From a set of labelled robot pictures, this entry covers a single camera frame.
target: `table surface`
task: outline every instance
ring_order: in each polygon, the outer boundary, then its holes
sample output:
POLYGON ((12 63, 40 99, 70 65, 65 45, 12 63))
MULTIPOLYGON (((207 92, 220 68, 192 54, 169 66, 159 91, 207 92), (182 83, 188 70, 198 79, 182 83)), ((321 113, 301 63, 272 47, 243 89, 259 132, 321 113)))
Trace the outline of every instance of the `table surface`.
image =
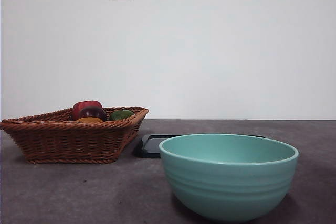
POLYGON ((299 152, 291 189, 267 215, 248 223, 336 223, 336 121, 144 120, 112 164, 25 162, 1 137, 1 223, 212 223, 172 194, 160 159, 132 154, 146 134, 262 135, 299 152))

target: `bowl rim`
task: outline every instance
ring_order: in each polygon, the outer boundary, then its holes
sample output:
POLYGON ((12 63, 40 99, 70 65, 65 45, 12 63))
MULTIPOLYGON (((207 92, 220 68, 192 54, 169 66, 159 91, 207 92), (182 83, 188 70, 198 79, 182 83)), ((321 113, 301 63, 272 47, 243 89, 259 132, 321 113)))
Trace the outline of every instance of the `bowl rim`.
POLYGON ((274 139, 270 139, 270 138, 262 138, 265 141, 272 141, 272 142, 276 142, 278 144, 282 144, 285 145, 289 148, 291 148, 294 151, 294 154, 288 158, 284 158, 284 159, 280 159, 280 160, 276 160, 276 161, 269 161, 269 162, 258 162, 258 163, 253 163, 253 162, 219 162, 219 161, 206 161, 204 159, 200 159, 200 158, 193 158, 193 157, 187 157, 187 156, 183 156, 183 155, 179 155, 179 154, 175 154, 172 152, 169 152, 167 150, 165 150, 163 148, 164 143, 171 141, 173 139, 176 138, 184 138, 184 137, 188 137, 188 136, 209 136, 209 135, 222 135, 222 136, 243 136, 243 137, 250 137, 250 138, 261 138, 261 137, 257 137, 257 136, 249 136, 249 135, 241 135, 241 134, 225 134, 225 133, 201 133, 201 134, 186 134, 186 135, 180 135, 180 136, 175 136, 175 137, 171 137, 171 138, 167 138, 164 141, 162 141, 159 144, 159 149, 160 152, 163 152, 169 156, 174 156, 177 158, 181 158, 181 159, 185 159, 185 160, 189 160, 189 161, 194 161, 194 162, 200 162, 200 163, 207 163, 207 164, 223 164, 223 165, 233 165, 233 166, 239 166, 239 165, 251 165, 251 166, 255 166, 255 165, 272 165, 272 164, 280 164, 280 163, 285 163, 285 162, 289 162, 293 159, 296 159, 299 156, 299 151, 292 145, 281 142, 279 140, 274 140, 274 139))

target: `wicker basket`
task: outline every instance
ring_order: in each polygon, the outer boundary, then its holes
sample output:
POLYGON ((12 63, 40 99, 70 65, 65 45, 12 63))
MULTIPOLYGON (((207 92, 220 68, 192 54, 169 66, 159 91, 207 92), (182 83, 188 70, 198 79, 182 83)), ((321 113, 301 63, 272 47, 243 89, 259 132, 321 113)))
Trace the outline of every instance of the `wicker basket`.
POLYGON ((134 115, 117 121, 82 123, 71 120, 72 109, 2 120, 0 129, 11 136, 26 160, 37 163, 107 164, 118 159, 139 130, 148 109, 104 108, 106 113, 131 110, 134 115))

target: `green fruit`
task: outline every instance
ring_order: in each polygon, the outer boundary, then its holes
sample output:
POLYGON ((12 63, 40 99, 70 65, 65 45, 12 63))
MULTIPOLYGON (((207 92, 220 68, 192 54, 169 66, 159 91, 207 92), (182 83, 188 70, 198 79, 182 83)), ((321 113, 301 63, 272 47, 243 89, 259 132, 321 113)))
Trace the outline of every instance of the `green fruit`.
POLYGON ((121 120, 130 117, 134 113, 130 110, 116 110, 109 116, 109 121, 121 120))

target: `ceramic bowl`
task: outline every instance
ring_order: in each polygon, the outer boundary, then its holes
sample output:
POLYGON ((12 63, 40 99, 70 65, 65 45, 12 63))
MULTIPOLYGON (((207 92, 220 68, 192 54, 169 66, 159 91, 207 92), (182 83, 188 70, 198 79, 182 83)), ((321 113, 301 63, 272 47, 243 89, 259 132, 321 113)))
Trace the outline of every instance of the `ceramic bowl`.
POLYGON ((299 152, 267 138, 194 134, 161 142, 160 154, 173 193, 186 207, 211 220, 245 222, 282 201, 299 152))

